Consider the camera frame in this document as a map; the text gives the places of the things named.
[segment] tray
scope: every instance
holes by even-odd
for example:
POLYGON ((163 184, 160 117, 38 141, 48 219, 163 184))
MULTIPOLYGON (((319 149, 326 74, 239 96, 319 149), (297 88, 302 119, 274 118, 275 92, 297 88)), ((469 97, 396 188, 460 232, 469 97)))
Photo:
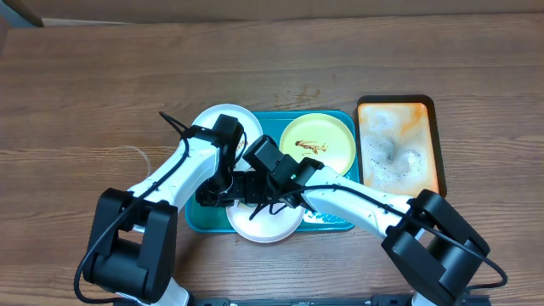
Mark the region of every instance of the tray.
MULTIPOLYGON (((340 110, 289 110, 289 111, 257 111, 253 112, 261 123, 263 132, 268 134, 279 144, 281 134, 287 125, 298 117, 310 113, 322 113, 334 116, 342 121, 349 131, 355 136, 355 124, 351 117, 340 110)), ((346 175, 347 179, 359 182, 359 161, 358 156, 346 175)), ((235 233, 230 226, 224 208, 201 207, 195 202, 193 196, 185 204, 185 220, 195 231, 200 233, 235 233)), ((306 211, 303 222, 298 226, 296 232, 313 231, 339 231, 350 230, 354 227, 351 223, 325 213, 312 213, 306 211)))

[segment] black container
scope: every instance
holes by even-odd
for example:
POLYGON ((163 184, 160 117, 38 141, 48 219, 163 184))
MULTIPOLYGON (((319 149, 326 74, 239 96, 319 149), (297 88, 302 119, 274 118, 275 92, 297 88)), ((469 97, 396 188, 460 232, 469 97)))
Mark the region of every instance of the black container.
POLYGON ((359 105, 361 104, 377 104, 377 103, 421 103, 427 107, 428 123, 431 133, 431 143, 433 146, 434 164, 436 166, 436 176, 439 186, 439 194, 443 197, 446 196, 448 190, 445 185, 445 173, 444 163, 442 160, 442 151, 440 149, 439 129, 436 122, 436 110, 434 109, 434 102, 431 98, 424 94, 410 94, 410 95, 366 95, 359 98, 357 101, 357 109, 355 110, 357 116, 355 116, 355 122, 357 123, 357 151, 361 158, 359 159, 360 166, 360 182, 363 184, 363 158, 360 147, 360 125, 359 125, 359 105))

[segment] wood grain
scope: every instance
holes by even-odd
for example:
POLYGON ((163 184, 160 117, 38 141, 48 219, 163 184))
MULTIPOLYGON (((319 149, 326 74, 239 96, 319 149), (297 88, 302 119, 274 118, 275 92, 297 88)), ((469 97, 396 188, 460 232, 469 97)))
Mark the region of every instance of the wood grain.
MULTIPOLYGON (((340 109, 364 94, 436 104, 448 200, 510 282, 544 298, 544 14, 11 30, 0 60, 0 304, 77 305, 96 201, 177 145, 156 114, 340 109)), ((354 229, 273 246, 199 235, 179 217, 175 278, 197 297, 364 297, 410 288, 354 229)), ((473 282, 494 281, 482 268, 473 282)), ((83 284, 94 297, 107 296, 83 284)))

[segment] white plate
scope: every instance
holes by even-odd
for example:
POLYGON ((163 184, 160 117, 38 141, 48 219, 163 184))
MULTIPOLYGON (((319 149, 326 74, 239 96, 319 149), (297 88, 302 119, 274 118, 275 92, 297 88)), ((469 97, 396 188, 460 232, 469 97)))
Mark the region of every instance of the white plate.
MULTIPOLYGON (((274 210, 281 207, 283 203, 275 204, 274 210)), ((303 221, 305 211, 302 207, 295 209, 287 207, 278 214, 271 215, 269 208, 266 207, 250 221, 249 216, 255 210, 254 207, 235 201, 234 206, 226 209, 230 225, 236 232, 250 241, 259 243, 277 242, 288 237, 303 221)))
MULTIPOLYGON (((257 140, 257 138, 263 135, 263 128, 261 127, 261 123, 257 120, 255 115, 239 105, 225 104, 210 107, 209 109, 204 110, 193 121, 193 125, 201 126, 203 128, 213 128, 213 125, 218 120, 218 117, 221 114, 238 118, 238 122, 244 127, 244 132, 246 132, 246 149, 249 148, 253 141, 257 140)), ((238 147, 239 149, 236 150, 236 156, 241 153, 243 145, 239 145, 238 147)), ((235 165, 236 171, 246 171, 249 168, 249 164, 244 161, 243 158, 241 158, 240 161, 238 161, 235 165)))

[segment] wall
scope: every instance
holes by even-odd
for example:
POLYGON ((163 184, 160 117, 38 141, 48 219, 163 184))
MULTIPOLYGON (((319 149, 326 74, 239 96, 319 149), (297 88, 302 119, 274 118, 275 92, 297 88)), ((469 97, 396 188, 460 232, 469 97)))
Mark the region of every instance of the wall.
POLYGON ((544 0, 21 0, 42 18, 130 23, 544 12, 544 0))

